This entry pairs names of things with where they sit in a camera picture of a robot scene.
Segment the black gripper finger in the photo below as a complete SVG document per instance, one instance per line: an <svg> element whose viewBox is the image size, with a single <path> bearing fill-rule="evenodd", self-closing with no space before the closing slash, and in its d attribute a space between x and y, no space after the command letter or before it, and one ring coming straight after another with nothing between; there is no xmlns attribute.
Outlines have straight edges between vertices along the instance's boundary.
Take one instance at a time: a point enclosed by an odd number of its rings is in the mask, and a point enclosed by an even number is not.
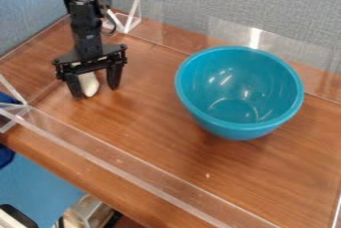
<svg viewBox="0 0 341 228"><path fill-rule="evenodd" d="M67 81L67 86L74 99L80 100L83 98L83 90L82 90L79 76L75 74L67 74L66 81Z"/></svg>
<svg viewBox="0 0 341 228"><path fill-rule="evenodd" d="M123 66L119 64L110 65L107 67L107 83L113 90L115 90L122 81Z"/></svg>

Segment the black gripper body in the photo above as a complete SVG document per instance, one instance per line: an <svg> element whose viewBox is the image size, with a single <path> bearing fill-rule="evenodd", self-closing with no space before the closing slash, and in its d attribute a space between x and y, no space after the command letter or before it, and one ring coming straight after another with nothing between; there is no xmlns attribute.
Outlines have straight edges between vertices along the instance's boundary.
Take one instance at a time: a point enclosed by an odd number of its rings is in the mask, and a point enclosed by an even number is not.
<svg viewBox="0 0 341 228"><path fill-rule="evenodd" d="M59 80L66 81L67 74L82 75L107 69L114 64L125 66L129 61L126 56L129 46L126 44L105 44L100 34L99 28L84 30L72 27L75 48L52 62Z"/></svg>

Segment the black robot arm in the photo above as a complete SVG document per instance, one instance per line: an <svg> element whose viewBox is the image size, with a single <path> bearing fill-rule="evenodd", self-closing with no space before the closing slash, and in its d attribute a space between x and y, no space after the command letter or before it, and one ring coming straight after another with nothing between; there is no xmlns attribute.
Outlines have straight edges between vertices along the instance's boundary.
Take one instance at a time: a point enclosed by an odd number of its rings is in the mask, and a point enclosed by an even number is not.
<svg viewBox="0 0 341 228"><path fill-rule="evenodd" d="M121 85L123 67L129 61L127 45L107 45L102 35L111 36L115 30L102 30L102 19L110 13L109 0L64 0L71 16L74 50L52 62L56 78L67 83L75 100L86 95L84 76L98 70L107 71L107 83L113 90Z"/></svg>

